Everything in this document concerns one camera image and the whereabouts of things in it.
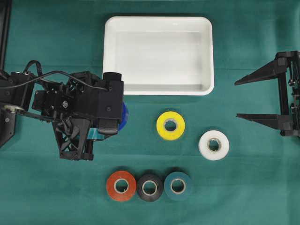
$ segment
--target white tape roll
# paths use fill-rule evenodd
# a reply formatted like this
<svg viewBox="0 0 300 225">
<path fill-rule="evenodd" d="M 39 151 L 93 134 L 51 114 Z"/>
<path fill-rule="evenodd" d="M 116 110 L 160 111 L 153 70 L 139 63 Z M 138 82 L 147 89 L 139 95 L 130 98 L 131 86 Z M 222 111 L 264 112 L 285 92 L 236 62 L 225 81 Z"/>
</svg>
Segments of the white tape roll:
<svg viewBox="0 0 300 225">
<path fill-rule="evenodd" d="M 210 149 L 210 141 L 216 141 L 218 143 L 217 150 Z M 229 151 L 228 138 L 220 131 L 207 131 L 200 138 L 199 151 L 205 158 L 209 160 L 220 160 L 224 158 Z"/>
</svg>

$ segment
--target blue tape roll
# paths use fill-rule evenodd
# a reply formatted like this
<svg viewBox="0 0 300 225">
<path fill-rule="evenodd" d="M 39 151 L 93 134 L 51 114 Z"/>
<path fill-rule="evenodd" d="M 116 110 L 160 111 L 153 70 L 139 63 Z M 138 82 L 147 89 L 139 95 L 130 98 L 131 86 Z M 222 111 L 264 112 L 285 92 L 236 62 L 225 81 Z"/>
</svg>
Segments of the blue tape roll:
<svg viewBox="0 0 300 225">
<path fill-rule="evenodd" d="M 172 183 L 174 181 L 180 180 L 183 182 L 183 190 L 176 192 L 172 189 Z M 175 201 L 185 200 L 192 193 L 193 182 L 189 176 L 183 172 L 173 172 L 169 174 L 164 183 L 164 189 L 166 195 Z"/>
<path fill-rule="evenodd" d="M 125 127 L 127 120 L 128 120 L 128 116 L 129 116 L 129 111 L 128 111 L 126 105 L 123 103 L 122 122 L 120 123 L 118 130 L 122 130 L 122 128 Z"/>
</svg>

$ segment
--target green tablecloth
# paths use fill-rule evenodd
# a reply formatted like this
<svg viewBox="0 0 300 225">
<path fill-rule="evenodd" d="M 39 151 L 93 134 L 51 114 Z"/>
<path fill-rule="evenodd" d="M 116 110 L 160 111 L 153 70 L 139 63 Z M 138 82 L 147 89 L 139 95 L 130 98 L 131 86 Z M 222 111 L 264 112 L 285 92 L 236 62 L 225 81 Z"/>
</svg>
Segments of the green tablecloth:
<svg viewBox="0 0 300 225">
<path fill-rule="evenodd" d="M 59 159 L 52 126 L 18 117 L 15 136 L 0 149 L 0 224 L 299 224 L 299 139 L 235 117 L 279 113 L 277 81 L 233 83 L 277 52 L 300 49 L 300 1 L 14 0 L 5 69 L 21 71 L 36 59 L 45 72 L 100 75 L 104 25 L 114 15 L 207 17 L 213 25 L 213 92 L 125 96 L 129 121 L 117 136 L 94 144 L 92 162 Z M 156 119 L 166 110 L 185 118 L 177 141 L 156 132 Z M 230 140 L 223 160 L 199 154 L 198 140 L 210 129 Z M 105 182 L 118 169 L 136 178 L 146 170 L 164 178 L 178 169 L 190 175 L 194 190 L 183 202 L 164 193 L 152 203 L 137 195 L 115 202 Z"/>
</svg>

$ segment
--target plastic tray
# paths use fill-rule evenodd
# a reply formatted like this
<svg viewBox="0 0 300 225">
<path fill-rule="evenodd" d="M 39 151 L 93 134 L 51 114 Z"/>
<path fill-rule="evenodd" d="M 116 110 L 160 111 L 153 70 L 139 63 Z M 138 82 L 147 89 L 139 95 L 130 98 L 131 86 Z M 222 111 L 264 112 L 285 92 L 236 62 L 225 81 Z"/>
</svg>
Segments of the plastic tray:
<svg viewBox="0 0 300 225">
<path fill-rule="evenodd" d="M 103 72 L 122 74 L 125 95 L 207 95 L 214 87 L 212 25 L 204 17 L 112 17 Z"/>
</svg>

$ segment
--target yellow tape roll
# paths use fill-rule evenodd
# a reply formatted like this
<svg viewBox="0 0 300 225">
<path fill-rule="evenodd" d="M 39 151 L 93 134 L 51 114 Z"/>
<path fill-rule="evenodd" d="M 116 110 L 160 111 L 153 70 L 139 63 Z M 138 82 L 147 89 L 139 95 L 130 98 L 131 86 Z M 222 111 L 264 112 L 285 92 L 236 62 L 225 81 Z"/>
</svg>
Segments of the yellow tape roll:
<svg viewBox="0 0 300 225">
<path fill-rule="evenodd" d="M 165 128 L 165 124 L 168 121 L 173 121 L 176 124 L 176 128 L 173 131 L 168 131 Z M 159 116 L 156 122 L 156 129 L 158 134 L 168 141 L 173 141 L 181 137 L 184 132 L 186 124 L 183 117 L 177 112 L 164 112 Z"/>
</svg>

